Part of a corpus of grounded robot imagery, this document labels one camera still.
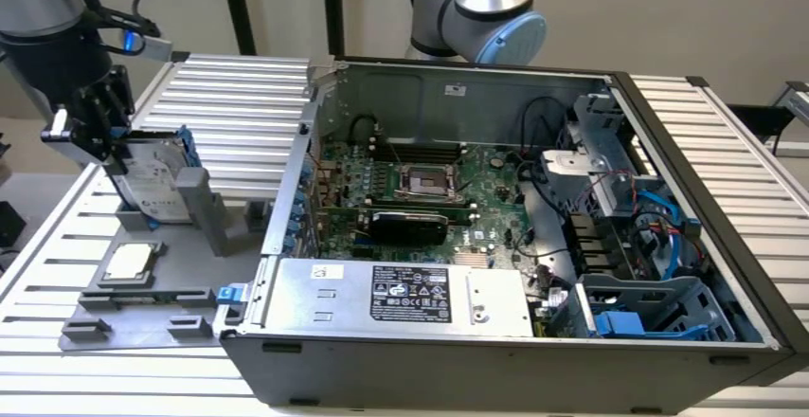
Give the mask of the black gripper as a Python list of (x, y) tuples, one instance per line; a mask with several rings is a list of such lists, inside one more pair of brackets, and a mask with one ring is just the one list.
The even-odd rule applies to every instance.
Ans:
[(134, 113), (131, 87), (97, 31), (71, 27), (46, 36), (2, 34), (1, 49), (53, 114), (41, 142), (75, 162), (123, 175), (131, 157), (123, 143)]

